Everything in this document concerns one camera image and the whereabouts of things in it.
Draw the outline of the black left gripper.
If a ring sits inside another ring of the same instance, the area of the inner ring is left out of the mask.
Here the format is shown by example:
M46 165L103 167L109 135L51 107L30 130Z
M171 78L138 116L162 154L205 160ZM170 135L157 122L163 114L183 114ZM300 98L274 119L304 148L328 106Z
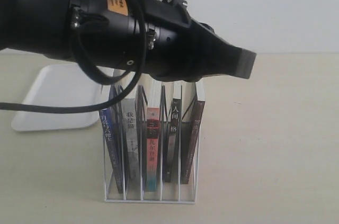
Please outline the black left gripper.
M228 44L207 25L192 22L188 35L159 53L160 62L149 74L162 82L197 82L216 75L249 79L256 56L253 51Z

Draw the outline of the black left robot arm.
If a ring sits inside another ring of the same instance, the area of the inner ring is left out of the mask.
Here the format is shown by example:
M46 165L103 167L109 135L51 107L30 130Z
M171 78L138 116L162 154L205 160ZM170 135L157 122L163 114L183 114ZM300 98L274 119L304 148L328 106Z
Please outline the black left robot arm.
M89 19L95 28L84 30L81 42L91 61L135 70L142 46L132 1L145 19L142 73L163 82L250 77L256 53L233 46L190 17L185 0L1 0L1 48L73 61L71 36Z

